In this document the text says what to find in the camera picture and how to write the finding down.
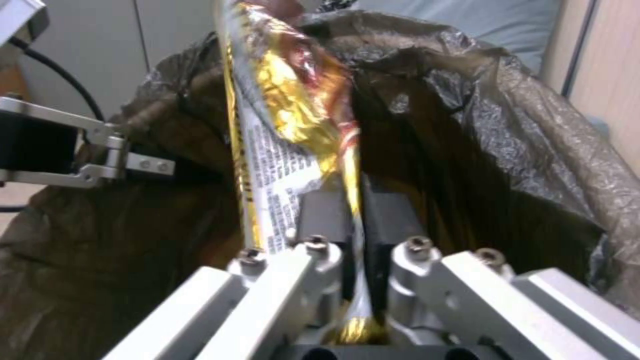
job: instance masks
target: plastic bag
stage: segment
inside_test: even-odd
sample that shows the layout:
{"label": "plastic bag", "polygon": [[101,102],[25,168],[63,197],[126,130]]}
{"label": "plastic bag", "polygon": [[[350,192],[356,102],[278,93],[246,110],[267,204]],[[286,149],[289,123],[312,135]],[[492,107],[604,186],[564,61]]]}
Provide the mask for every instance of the plastic bag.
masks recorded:
{"label": "plastic bag", "polygon": [[[565,99],[447,26],[363,12],[302,24],[353,72],[364,172],[407,193],[445,253],[556,266],[638,316],[640,181]],[[217,48],[210,37],[162,61],[111,121],[219,180],[34,196],[0,240],[3,358],[100,357],[197,264],[235,255]]]}

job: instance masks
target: silver metal bar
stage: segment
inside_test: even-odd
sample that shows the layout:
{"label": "silver metal bar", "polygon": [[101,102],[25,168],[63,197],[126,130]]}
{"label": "silver metal bar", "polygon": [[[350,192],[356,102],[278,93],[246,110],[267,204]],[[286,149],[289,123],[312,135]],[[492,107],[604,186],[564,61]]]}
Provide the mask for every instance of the silver metal bar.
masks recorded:
{"label": "silver metal bar", "polygon": [[293,343],[321,296],[314,263],[302,252],[273,256],[196,360],[269,359],[277,346]]}
{"label": "silver metal bar", "polygon": [[640,323],[569,275],[552,268],[511,283],[607,358],[640,358]]}
{"label": "silver metal bar", "polygon": [[416,294],[462,343],[494,342],[514,359],[603,359],[470,252],[417,279]]}
{"label": "silver metal bar", "polygon": [[121,175],[117,168],[93,164],[83,166],[77,174],[14,171],[0,168],[0,181],[73,188],[94,188],[100,186],[104,179],[118,179]]}
{"label": "silver metal bar", "polygon": [[202,267],[103,360],[190,360],[244,293],[239,277]]}
{"label": "silver metal bar", "polygon": [[86,131],[86,137],[89,142],[95,145],[102,145],[111,149],[123,149],[126,145],[123,138],[115,136],[116,131],[113,125],[105,124],[88,117],[65,113],[64,111],[46,108],[9,97],[0,97],[0,110],[83,129]]}
{"label": "silver metal bar", "polygon": [[426,249],[418,248],[421,252],[415,245],[408,240],[391,253],[385,325],[394,345],[442,345],[442,323],[415,294],[415,280],[426,276],[442,254],[430,241]]}
{"label": "silver metal bar", "polygon": [[173,175],[173,172],[175,171],[175,161],[130,152],[127,155],[127,163],[125,164],[125,167],[129,170],[169,176]]}

